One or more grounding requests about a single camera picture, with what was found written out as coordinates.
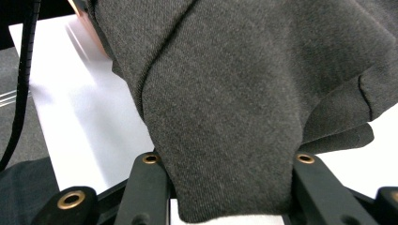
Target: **black plastic part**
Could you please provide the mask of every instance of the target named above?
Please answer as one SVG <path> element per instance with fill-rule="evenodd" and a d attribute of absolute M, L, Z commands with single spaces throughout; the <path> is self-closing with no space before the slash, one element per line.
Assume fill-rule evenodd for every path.
<path fill-rule="evenodd" d="M 159 155 L 142 154 L 132 166 L 115 225 L 167 225 L 169 198 L 170 182 Z"/>
<path fill-rule="evenodd" d="M 307 225 L 377 224 L 322 160 L 312 154 L 298 153 L 295 157 L 293 195 Z"/>
<path fill-rule="evenodd" d="M 69 209 L 61 209 L 58 207 L 58 202 L 62 197 L 79 190 L 84 193 L 82 202 Z M 73 203 L 77 199 L 70 199 L 69 201 Z M 32 224 L 91 225 L 96 224 L 98 218 L 99 212 L 96 191 L 91 187 L 70 187 L 54 195 L 36 215 Z"/>
<path fill-rule="evenodd" d="M 127 180 L 102 192 L 99 198 L 99 221 L 98 224 L 114 224 Z"/>
<path fill-rule="evenodd" d="M 398 224 L 398 187 L 378 190 L 374 203 L 375 219 L 382 225 Z"/>

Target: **white table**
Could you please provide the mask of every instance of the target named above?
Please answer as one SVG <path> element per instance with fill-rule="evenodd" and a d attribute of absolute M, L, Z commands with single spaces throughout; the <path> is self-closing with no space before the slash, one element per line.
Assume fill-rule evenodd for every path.
<path fill-rule="evenodd" d="M 19 50 L 22 26 L 10 31 Z M 30 88 L 61 190 L 89 186 L 101 193 L 129 177 L 138 155 L 153 150 L 130 91 L 111 66 L 76 16 L 38 22 Z M 380 187 L 398 187 L 398 105 L 371 126 L 369 145 L 319 156 L 345 186 L 373 198 Z M 184 224 L 175 201 L 171 217 L 172 224 Z M 206 224 L 283 223 L 245 216 Z"/>

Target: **fabric fold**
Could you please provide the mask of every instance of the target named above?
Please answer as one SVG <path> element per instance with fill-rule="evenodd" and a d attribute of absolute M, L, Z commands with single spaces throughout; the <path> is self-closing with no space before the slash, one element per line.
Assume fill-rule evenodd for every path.
<path fill-rule="evenodd" d="M 285 213 L 294 153 L 371 119 L 361 91 L 376 91 L 359 78 L 395 46 L 353 0 L 121 0 L 94 9 L 187 222 Z"/>

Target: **metal screw hole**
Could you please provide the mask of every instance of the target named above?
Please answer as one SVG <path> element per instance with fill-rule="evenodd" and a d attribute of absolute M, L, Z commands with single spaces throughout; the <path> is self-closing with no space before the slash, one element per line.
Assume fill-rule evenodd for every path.
<path fill-rule="evenodd" d="M 156 163 L 157 161 L 159 161 L 160 158 L 156 155 L 148 155 L 146 157 L 143 158 L 143 162 L 146 164 L 153 164 Z"/>
<path fill-rule="evenodd" d="M 71 209 L 82 203 L 84 198 L 85 194 L 81 190 L 71 191 L 58 200 L 57 206 L 64 210 Z"/>
<path fill-rule="evenodd" d="M 300 161 L 302 163 L 307 163 L 307 164 L 312 164 L 315 162 L 315 159 L 313 157 L 310 157 L 310 156 L 304 155 L 304 154 L 297 155 L 297 159 L 298 159 L 298 161 Z"/>

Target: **gray fabric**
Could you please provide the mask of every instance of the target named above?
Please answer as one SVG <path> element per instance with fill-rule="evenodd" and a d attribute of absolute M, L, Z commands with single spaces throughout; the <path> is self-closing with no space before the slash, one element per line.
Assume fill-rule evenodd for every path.
<path fill-rule="evenodd" d="M 18 61 L 15 48 L 0 51 L 0 95 L 17 89 Z"/>
<path fill-rule="evenodd" d="M 372 128 L 364 124 L 345 132 L 329 135 L 327 137 L 304 143 L 299 151 L 312 154 L 326 153 L 335 150 L 360 148 L 370 143 L 375 138 Z"/>
<path fill-rule="evenodd" d="M 16 89 L 18 63 L 19 58 L 15 48 L 0 51 L 0 95 Z M 3 156 L 8 144 L 14 113 L 15 102 L 0 107 L 0 156 Z M 8 166 L 21 161 L 45 158 L 47 156 L 49 154 L 38 121 L 35 104 L 33 99 L 29 98 L 26 106 L 23 133 Z"/>
<path fill-rule="evenodd" d="M 49 157 L 25 161 L 0 173 L 0 224 L 31 224 L 59 191 Z"/>
<path fill-rule="evenodd" d="M 359 127 L 398 100 L 379 89 L 397 88 L 393 69 L 364 78 L 393 62 L 391 8 L 353 0 L 91 4 L 188 222 L 286 212 L 300 145 Z"/>

